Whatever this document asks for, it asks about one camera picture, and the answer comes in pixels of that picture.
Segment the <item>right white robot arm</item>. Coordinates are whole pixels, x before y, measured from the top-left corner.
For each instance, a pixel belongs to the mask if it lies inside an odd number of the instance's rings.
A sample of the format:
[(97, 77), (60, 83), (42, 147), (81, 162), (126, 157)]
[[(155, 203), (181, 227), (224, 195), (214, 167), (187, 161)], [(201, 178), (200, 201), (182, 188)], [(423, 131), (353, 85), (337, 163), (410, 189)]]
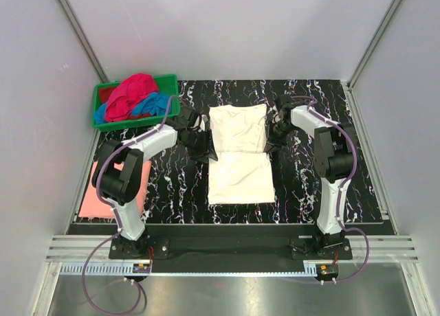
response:
[(345, 199), (358, 164), (353, 126), (335, 122), (311, 105), (288, 102), (276, 109), (277, 118), (267, 124), (266, 153), (275, 153), (285, 146), (287, 136), (294, 130), (304, 131), (313, 139), (313, 166), (322, 188), (320, 211), (315, 234), (300, 252), (328, 258), (343, 246), (345, 239)]

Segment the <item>cream white t shirt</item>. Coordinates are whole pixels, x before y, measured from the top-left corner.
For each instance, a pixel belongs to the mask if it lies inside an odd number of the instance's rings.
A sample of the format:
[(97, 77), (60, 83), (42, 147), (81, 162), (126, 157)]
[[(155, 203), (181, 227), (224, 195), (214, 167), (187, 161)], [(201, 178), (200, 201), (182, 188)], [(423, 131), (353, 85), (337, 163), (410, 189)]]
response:
[(218, 160), (209, 161), (209, 204), (275, 201), (271, 162), (264, 151), (266, 111), (265, 104), (210, 109), (210, 128)]

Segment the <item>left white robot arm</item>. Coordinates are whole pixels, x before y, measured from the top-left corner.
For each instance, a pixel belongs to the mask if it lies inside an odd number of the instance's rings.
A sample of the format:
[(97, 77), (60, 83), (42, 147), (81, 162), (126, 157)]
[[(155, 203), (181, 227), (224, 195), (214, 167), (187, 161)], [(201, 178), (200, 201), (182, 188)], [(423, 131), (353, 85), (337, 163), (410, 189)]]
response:
[(115, 216), (118, 231), (113, 242), (133, 258), (143, 257), (149, 248), (147, 229), (136, 201), (143, 165), (177, 144), (185, 146), (195, 161), (218, 160), (208, 123), (199, 127), (158, 124), (123, 142), (109, 140), (100, 151), (92, 185), (98, 199), (108, 205)]

